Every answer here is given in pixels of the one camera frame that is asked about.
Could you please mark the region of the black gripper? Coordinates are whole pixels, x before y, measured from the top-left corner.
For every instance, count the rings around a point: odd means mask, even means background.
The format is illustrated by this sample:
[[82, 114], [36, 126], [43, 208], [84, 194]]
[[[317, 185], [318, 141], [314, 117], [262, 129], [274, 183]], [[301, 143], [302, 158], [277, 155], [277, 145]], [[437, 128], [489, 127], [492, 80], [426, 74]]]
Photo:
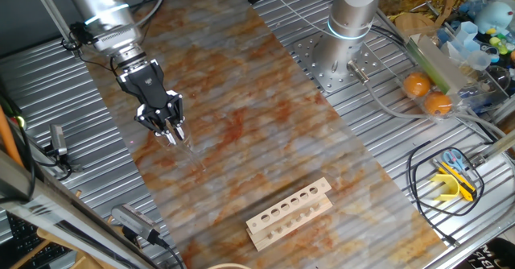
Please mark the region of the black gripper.
[[124, 72], [117, 77], [117, 82], [124, 92], [136, 97], [141, 103], [134, 120], [153, 131], [156, 136], [164, 136], [169, 144], [176, 145], [167, 120], [178, 139], [184, 140], [183, 95], [174, 90], [166, 92], [163, 78], [159, 63], [151, 60]]

